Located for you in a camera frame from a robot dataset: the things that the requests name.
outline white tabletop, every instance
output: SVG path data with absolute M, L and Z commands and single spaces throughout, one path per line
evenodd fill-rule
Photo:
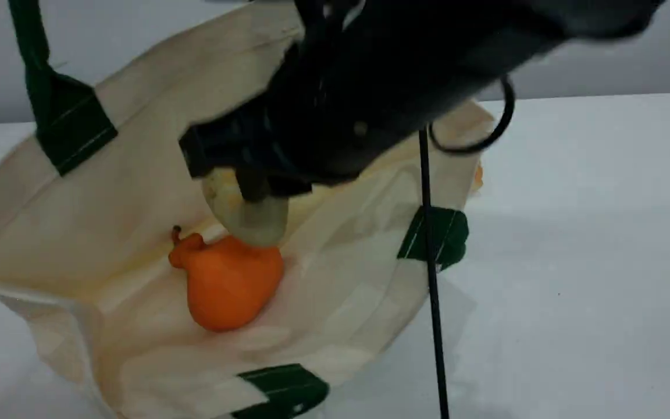
M 0 126 L 0 155 L 28 130 Z M 439 276 L 452 417 L 670 416 L 670 95 L 520 101 L 483 165 Z M 0 306 L 0 418 L 94 414 Z M 306 418 L 438 416 L 426 303 Z

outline orange fruit toy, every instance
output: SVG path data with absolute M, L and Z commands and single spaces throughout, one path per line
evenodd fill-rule
M 193 320 L 213 332 L 232 331 L 254 320 L 276 292 L 284 273 L 277 247 L 252 247 L 233 236 L 205 244 L 193 233 L 179 238 L 170 265 L 188 272 L 188 308 Z

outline green bag handle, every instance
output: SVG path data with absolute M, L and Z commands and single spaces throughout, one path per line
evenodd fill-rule
M 35 114 L 35 135 L 63 176 L 115 138 L 117 130 L 93 88 L 51 68 L 38 0 L 9 0 L 9 7 Z

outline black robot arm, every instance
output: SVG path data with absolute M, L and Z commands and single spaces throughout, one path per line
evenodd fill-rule
M 640 34 L 663 0 L 296 0 L 305 37 L 268 88 L 180 140 L 245 199 L 358 177 L 376 157 L 567 40 Z

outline bag fabric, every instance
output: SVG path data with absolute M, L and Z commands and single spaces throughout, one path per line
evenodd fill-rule
M 396 337 L 425 302 L 415 139 L 354 183 L 290 202 L 285 276 L 249 326 L 215 334 L 170 267 L 173 225 L 224 234 L 178 138 L 265 87 L 300 34 L 291 3 L 251 3 L 154 46 L 96 88 L 48 66 L 34 0 L 10 0 L 37 132 L 0 162 L 0 300 L 42 360 L 105 417 L 293 417 Z M 466 103 L 447 145 L 486 135 Z M 464 254 L 479 157 L 430 153 L 437 262 Z

